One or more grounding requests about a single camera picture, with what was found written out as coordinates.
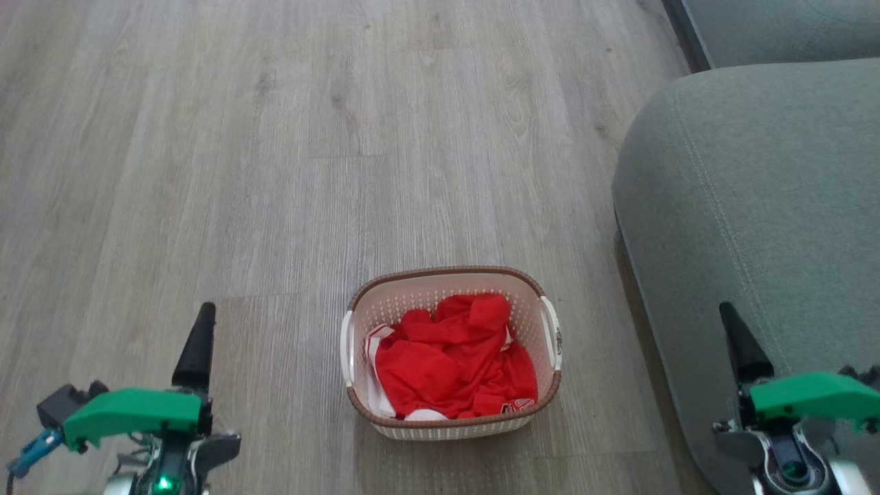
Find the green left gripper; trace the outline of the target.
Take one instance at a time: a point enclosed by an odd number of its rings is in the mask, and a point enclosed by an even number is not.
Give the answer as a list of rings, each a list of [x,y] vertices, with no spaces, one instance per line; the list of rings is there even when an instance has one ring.
[[[85,402],[75,404],[63,420],[66,448],[98,448],[104,438],[133,433],[208,435],[213,414],[205,394],[210,390],[216,312],[213,302],[200,306],[172,374],[172,385],[180,388],[121,388],[96,397],[72,388],[76,400]]]

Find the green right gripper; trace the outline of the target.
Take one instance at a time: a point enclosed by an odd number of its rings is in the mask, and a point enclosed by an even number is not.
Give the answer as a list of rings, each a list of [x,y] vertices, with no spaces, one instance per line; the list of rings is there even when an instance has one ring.
[[[880,430],[880,388],[849,374],[805,373],[770,380],[774,367],[732,302],[719,307],[738,389],[746,389],[740,417],[747,428],[764,429],[802,419],[848,421],[854,430]]]

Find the white perforated plastic laundry basket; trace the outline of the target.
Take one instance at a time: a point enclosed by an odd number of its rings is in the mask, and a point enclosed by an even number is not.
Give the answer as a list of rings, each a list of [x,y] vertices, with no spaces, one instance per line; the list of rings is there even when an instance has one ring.
[[[534,405],[487,419],[403,421],[383,419],[368,407],[374,380],[364,353],[368,332],[444,296],[496,292],[512,306],[510,329],[532,359],[538,398]],[[350,300],[340,326],[340,370],[352,407],[381,435],[396,441],[464,441],[512,432],[527,425],[556,396],[562,380],[562,333],[544,289],[524,272],[492,265],[428,267],[378,276]]]

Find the red garment with white trim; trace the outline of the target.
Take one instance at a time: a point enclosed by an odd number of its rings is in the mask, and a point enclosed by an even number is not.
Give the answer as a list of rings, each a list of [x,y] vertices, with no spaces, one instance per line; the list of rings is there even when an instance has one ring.
[[[445,421],[517,413],[540,392],[500,294],[457,294],[411,309],[364,341],[368,407],[384,419]]]

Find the grey-green sofa seat cushion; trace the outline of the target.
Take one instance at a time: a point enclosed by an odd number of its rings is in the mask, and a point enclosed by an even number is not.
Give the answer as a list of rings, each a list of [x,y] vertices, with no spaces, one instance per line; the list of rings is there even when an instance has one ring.
[[[880,0],[662,0],[695,70],[880,57]]]

